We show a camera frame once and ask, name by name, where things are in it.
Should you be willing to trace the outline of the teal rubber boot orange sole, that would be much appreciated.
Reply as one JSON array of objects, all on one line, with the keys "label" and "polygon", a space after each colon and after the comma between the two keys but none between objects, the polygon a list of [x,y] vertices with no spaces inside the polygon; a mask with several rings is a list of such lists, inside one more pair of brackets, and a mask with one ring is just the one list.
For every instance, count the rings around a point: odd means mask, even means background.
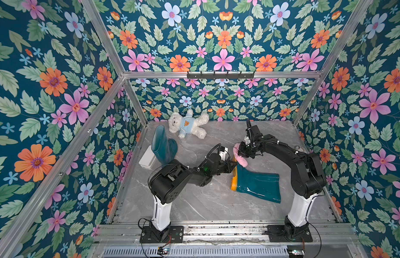
[{"label": "teal rubber boot orange sole", "polygon": [[159,125],[155,129],[151,149],[158,161],[162,165],[166,165],[174,160],[178,145],[174,139],[167,138],[165,127]]}]

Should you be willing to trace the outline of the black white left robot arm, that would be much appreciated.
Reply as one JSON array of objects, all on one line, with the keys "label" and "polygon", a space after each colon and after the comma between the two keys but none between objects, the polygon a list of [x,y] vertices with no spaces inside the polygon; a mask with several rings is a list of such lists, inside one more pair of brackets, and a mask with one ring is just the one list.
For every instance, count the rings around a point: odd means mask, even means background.
[{"label": "black white left robot arm", "polygon": [[236,168],[237,162],[231,158],[222,159],[220,154],[211,153],[197,167],[189,167],[174,159],[161,166],[149,182],[149,188],[154,197],[154,213],[152,225],[163,232],[171,224],[172,203],[188,184],[199,187],[208,185],[214,176],[230,174]]}]

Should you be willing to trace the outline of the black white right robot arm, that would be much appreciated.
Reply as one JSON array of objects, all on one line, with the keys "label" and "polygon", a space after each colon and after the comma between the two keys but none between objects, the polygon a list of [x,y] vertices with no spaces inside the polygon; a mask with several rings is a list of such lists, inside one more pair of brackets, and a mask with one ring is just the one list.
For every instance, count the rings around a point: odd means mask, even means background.
[{"label": "black white right robot arm", "polygon": [[290,168],[290,184],[294,199],[286,216],[285,225],[300,230],[309,224],[307,216],[312,201],[319,196],[326,185],[326,176],[315,153],[304,153],[279,141],[271,134],[263,135],[258,126],[246,121],[246,137],[233,148],[234,157],[244,168],[247,158],[254,159],[258,154],[270,154]]}]

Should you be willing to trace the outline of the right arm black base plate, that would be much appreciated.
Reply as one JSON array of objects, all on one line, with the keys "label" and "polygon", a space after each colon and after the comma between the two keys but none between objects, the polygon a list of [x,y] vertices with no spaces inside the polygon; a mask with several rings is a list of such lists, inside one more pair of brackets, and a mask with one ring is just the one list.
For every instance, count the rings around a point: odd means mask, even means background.
[{"label": "right arm black base plate", "polygon": [[311,243],[312,235],[307,225],[293,227],[292,225],[268,225],[265,234],[273,243]]}]

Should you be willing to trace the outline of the pink microfiber cloth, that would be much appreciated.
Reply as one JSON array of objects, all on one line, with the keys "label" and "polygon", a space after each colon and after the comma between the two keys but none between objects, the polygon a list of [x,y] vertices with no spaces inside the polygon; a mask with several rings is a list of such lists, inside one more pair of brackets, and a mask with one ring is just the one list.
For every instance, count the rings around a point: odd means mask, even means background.
[{"label": "pink microfiber cloth", "polygon": [[247,160],[239,154],[240,143],[237,143],[233,147],[233,155],[239,165],[246,168],[248,166]]}]

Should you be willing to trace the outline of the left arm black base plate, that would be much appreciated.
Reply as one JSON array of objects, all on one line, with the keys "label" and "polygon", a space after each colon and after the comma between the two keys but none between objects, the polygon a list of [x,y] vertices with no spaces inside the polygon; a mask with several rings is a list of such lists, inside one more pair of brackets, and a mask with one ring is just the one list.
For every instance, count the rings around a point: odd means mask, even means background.
[{"label": "left arm black base plate", "polygon": [[160,243],[183,243],[183,226],[168,226],[163,231],[157,230],[154,226],[144,226],[139,242],[141,244],[160,244]]}]

